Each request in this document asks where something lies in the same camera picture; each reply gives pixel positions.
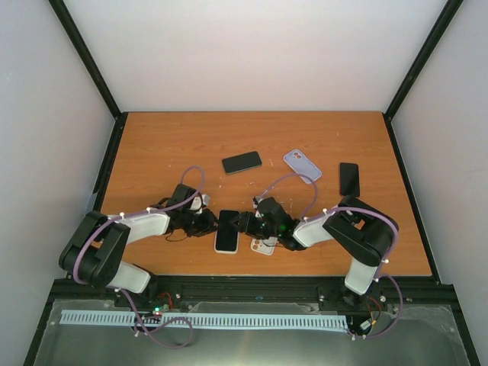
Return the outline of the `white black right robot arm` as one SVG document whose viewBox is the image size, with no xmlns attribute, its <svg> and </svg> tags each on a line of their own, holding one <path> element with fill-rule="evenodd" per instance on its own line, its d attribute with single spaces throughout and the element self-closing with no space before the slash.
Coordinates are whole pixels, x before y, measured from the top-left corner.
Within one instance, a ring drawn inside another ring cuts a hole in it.
<svg viewBox="0 0 488 366">
<path fill-rule="evenodd" d="M 345 287 L 365 295 L 379 279 L 379 271 L 397 244 L 399 227 L 389 216 L 352 196 L 315 217 L 294 219 L 274 198 L 255 198 L 253 212 L 231 216 L 230 226 L 240 233 L 290 251 L 303 251 L 334 239 L 351 257 Z"/>
</svg>

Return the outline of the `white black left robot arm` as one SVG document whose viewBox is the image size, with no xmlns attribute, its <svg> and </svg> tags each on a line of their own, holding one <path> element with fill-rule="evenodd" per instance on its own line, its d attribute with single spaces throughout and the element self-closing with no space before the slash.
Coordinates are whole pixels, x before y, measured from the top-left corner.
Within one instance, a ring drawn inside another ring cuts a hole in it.
<svg viewBox="0 0 488 366">
<path fill-rule="evenodd" d="M 184 231 L 187 237 L 216 232 L 219 221 L 207 207 L 209 203 L 208 195 L 180 183 L 171 197 L 140 212 L 108 216 L 93 210 L 61 252 L 59 266 L 79 284 L 124 289 L 140 306 L 150 307 L 159 297 L 154 275 L 123 261 L 126 246 L 176 230 Z"/>
</svg>

